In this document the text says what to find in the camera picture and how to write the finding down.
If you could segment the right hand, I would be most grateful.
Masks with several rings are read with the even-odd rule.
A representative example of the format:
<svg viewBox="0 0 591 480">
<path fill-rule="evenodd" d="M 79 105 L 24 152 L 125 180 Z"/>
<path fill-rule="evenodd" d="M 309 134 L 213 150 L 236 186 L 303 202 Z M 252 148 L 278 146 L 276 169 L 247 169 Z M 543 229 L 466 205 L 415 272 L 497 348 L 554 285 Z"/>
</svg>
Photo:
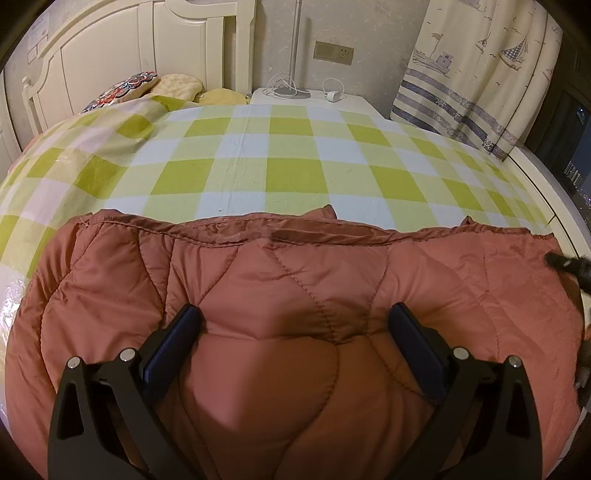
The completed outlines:
<svg viewBox="0 0 591 480">
<path fill-rule="evenodd" d="M 575 374 L 575 390 L 582 409 L 590 411 L 590 295 L 582 292 L 584 313 L 584 332 L 581 342 Z"/>
</svg>

